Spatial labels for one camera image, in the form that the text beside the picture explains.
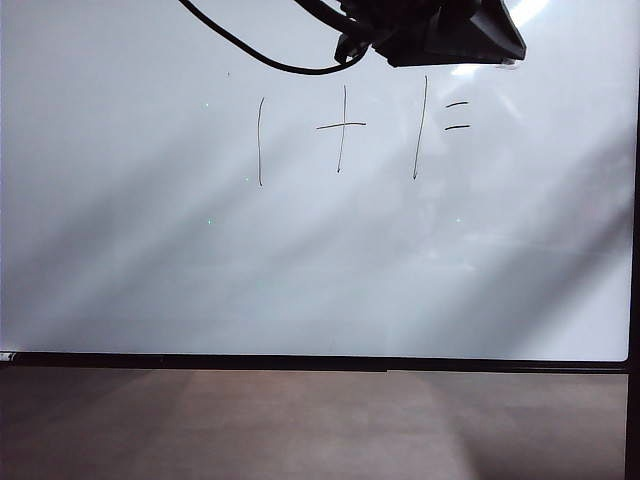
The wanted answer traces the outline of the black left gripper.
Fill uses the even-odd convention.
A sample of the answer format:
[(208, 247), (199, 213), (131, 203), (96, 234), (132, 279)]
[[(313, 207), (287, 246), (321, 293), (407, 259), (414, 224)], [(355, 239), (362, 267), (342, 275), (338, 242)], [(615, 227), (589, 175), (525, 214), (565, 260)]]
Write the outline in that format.
[(502, 1), (393, 1), (372, 46), (393, 67), (491, 64), (526, 57)]

